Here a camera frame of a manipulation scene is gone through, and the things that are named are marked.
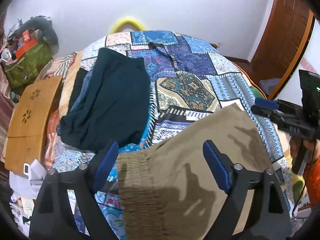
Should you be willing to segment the person right hand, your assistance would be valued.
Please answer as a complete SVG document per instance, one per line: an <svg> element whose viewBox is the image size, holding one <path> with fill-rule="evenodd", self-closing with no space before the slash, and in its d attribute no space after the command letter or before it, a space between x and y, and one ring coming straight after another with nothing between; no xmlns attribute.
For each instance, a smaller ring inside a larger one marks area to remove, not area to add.
<svg viewBox="0 0 320 240"><path fill-rule="evenodd" d="M316 142L309 140L302 140L298 137L292 136L290 138L290 154L292 158L298 155L299 147L303 143L307 150L310 150L310 157L308 159L308 164L311 165L317 161L319 158L319 140Z"/></svg>

